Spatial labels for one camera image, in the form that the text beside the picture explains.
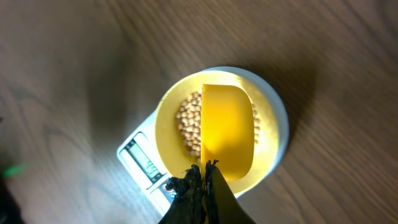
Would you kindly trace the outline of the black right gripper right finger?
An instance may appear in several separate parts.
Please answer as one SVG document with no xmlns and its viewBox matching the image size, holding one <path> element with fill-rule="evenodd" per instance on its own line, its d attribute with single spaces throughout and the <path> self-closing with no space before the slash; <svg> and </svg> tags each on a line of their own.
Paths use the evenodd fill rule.
<svg viewBox="0 0 398 224">
<path fill-rule="evenodd" d="M 208 224 L 255 224 L 241 208 L 216 163 L 205 166 L 206 210 Z"/>
</svg>

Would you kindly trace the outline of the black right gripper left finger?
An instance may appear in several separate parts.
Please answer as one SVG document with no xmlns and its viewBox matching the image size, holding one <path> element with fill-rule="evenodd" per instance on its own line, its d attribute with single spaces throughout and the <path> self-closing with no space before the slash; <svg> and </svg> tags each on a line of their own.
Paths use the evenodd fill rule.
<svg viewBox="0 0 398 224">
<path fill-rule="evenodd" d="M 202 205 L 204 195 L 200 168 L 193 164 L 185 171 L 184 178 L 171 177 L 167 190 L 174 190 L 176 195 L 170 208 L 159 224 L 204 224 L 206 212 Z"/>
</svg>

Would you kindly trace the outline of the yellow plastic scoop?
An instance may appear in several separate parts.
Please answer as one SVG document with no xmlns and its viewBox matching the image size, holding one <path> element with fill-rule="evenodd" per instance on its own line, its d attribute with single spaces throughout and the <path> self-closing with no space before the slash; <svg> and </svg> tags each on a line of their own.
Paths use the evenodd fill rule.
<svg viewBox="0 0 398 224">
<path fill-rule="evenodd" d="M 227 181 L 242 179 L 254 157 L 254 118 L 244 90 L 231 85 L 203 85 L 201 168 L 217 161 Z"/>
</svg>

